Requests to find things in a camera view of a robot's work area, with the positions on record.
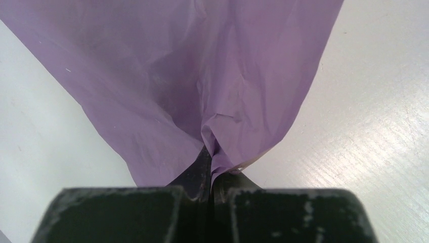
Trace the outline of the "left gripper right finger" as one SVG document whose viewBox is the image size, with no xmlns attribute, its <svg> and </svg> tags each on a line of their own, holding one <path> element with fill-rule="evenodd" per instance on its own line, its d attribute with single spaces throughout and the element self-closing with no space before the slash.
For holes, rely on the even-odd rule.
<svg viewBox="0 0 429 243">
<path fill-rule="evenodd" d="M 328 188 L 263 189 L 243 174 L 212 185 L 215 242 L 377 242 L 358 198 Z"/>
</svg>

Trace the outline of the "purple pink wrapping paper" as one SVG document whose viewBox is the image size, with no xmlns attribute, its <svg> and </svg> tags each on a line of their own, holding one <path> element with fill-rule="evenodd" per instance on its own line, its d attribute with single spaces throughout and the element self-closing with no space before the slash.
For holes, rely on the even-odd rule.
<svg viewBox="0 0 429 243">
<path fill-rule="evenodd" d="M 1 1 L 1 20 L 82 106 L 139 186 L 202 148 L 217 176 L 291 128 L 342 1 Z"/>
</svg>

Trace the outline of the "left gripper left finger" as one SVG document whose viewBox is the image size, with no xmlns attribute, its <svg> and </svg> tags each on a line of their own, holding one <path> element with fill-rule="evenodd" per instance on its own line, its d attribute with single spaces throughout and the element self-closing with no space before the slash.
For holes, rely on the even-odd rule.
<svg viewBox="0 0 429 243">
<path fill-rule="evenodd" d="M 211 156 L 165 187 L 66 188 L 46 210 L 33 242 L 205 242 Z"/>
</svg>

